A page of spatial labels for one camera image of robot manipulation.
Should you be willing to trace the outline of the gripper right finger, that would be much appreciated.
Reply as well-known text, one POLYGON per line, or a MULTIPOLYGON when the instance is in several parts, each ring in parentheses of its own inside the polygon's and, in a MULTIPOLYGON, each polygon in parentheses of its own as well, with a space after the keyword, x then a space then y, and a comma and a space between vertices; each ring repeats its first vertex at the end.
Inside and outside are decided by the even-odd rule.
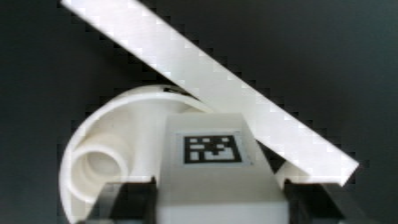
POLYGON ((334 183, 285 181, 290 224, 368 224, 368 217, 343 187, 334 183))

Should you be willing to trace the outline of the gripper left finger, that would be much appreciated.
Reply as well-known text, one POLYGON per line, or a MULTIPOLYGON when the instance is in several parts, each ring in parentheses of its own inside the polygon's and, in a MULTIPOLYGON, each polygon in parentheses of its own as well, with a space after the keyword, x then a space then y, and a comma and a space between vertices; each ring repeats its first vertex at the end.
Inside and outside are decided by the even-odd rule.
POLYGON ((82 224, 157 224, 157 180, 107 183, 82 224))

